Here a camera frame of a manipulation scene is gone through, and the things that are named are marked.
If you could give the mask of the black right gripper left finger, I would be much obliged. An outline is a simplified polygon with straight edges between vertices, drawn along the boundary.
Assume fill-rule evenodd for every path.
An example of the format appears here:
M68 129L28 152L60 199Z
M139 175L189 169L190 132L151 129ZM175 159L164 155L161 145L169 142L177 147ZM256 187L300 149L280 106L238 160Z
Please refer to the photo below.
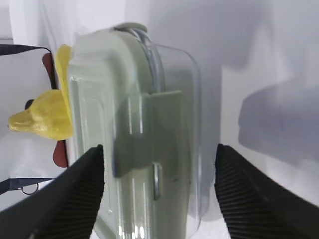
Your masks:
M98 145L43 189L2 211L0 237L88 239L103 191L103 147Z

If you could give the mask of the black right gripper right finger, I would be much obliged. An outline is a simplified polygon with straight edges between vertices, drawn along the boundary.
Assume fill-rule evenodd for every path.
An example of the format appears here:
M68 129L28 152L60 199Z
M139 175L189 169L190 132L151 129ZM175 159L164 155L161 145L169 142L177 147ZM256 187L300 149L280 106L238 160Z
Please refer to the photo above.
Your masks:
M232 239L317 239L319 208L219 144L215 193Z

